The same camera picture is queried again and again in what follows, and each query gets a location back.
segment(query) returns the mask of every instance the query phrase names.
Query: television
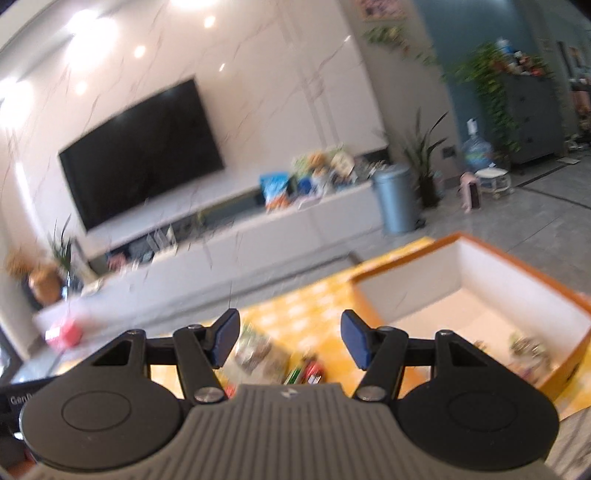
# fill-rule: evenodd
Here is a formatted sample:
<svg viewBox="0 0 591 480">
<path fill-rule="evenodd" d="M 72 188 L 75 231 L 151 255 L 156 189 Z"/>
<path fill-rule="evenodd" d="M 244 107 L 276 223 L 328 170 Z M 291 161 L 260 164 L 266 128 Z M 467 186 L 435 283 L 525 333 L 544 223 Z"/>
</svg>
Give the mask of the television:
<svg viewBox="0 0 591 480">
<path fill-rule="evenodd" d="M 194 80 L 114 116 L 60 152 L 87 230 L 223 169 Z"/>
</svg>

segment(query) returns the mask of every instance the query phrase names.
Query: gray trash can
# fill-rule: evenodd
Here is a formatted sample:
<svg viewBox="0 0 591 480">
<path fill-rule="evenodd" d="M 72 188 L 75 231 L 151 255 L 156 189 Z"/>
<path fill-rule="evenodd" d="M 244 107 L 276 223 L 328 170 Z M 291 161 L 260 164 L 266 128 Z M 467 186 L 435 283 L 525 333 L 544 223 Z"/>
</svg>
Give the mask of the gray trash can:
<svg viewBox="0 0 591 480">
<path fill-rule="evenodd" d="M 412 232 L 417 227 L 418 207 L 410 168 L 392 165 L 378 170 L 372 182 L 384 218 L 384 231 Z"/>
</svg>

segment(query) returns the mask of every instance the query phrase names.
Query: red object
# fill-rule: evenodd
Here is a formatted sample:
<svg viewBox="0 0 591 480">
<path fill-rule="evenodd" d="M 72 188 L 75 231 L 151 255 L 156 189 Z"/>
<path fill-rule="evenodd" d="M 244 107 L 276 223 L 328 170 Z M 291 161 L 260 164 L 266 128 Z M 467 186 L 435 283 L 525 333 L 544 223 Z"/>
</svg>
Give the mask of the red object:
<svg viewBox="0 0 591 480">
<path fill-rule="evenodd" d="M 324 366 L 319 361 L 312 360 L 304 371 L 303 383 L 317 384 L 324 380 L 324 376 Z"/>
<path fill-rule="evenodd" d="M 78 345 L 81 338 L 82 329 L 72 318 L 65 318 L 45 332 L 45 341 L 58 352 Z"/>
</svg>

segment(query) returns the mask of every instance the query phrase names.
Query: gray ribbed cover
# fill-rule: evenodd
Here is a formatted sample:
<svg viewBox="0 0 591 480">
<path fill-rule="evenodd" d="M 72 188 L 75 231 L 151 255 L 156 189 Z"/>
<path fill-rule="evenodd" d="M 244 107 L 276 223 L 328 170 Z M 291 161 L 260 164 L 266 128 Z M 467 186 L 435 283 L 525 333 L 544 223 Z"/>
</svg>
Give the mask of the gray ribbed cover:
<svg viewBox="0 0 591 480">
<path fill-rule="evenodd" d="M 231 401 L 192 409 L 172 442 L 134 466 L 88 475 L 39 466 L 26 477 L 84 478 L 558 480 L 542 461 L 502 473 L 448 466 L 415 447 L 385 406 L 351 400 L 339 385 L 243 385 Z"/>
</svg>

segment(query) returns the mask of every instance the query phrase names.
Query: pink object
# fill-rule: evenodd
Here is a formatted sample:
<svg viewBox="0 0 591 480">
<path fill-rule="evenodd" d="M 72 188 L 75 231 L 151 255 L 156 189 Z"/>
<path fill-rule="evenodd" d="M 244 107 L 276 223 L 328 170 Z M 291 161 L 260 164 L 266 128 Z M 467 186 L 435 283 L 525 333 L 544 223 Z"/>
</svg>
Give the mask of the pink object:
<svg viewBox="0 0 591 480">
<path fill-rule="evenodd" d="M 462 192 L 462 208 L 466 210 L 466 213 L 480 208 L 480 186 L 474 174 L 466 172 L 460 177 L 460 191 Z"/>
<path fill-rule="evenodd" d="M 82 329 L 69 317 L 45 332 L 45 341 L 58 352 L 78 345 L 81 338 Z"/>
</svg>

